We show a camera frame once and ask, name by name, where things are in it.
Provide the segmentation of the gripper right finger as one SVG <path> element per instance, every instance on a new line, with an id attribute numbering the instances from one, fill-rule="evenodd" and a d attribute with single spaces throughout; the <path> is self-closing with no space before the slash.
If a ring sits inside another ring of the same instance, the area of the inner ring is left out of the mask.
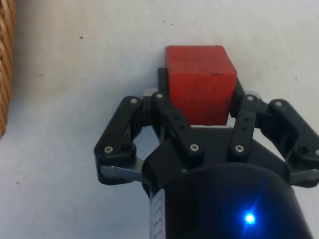
<path id="1" fill-rule="evenodd" d="M 290 171 L 290 184 L 315 187 L 319 183 L 319 136 L 283 99 L 264 102 L 244 92 L 236 82 L 230 115 L 236 119 L 229 144 L 231 161 L 248 162 L 255 128 L 272 142 Z"/>

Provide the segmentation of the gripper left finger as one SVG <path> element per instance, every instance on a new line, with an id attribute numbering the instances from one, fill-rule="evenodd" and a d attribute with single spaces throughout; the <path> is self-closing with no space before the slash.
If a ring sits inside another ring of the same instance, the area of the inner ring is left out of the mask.
<path id="1" fill-rule="evenodd" d="M 163 186 L 203 164 L 205 147 L 196 130 L 171 102 L 167 68 L 158 68 L 159 89 L 141 99 L 122 99 L 96 146 L 98 180 L 105 185 L 133 181 Z M 151 126 L 159 146 L 145 159 L 137 157 L 134 139 Z"/>

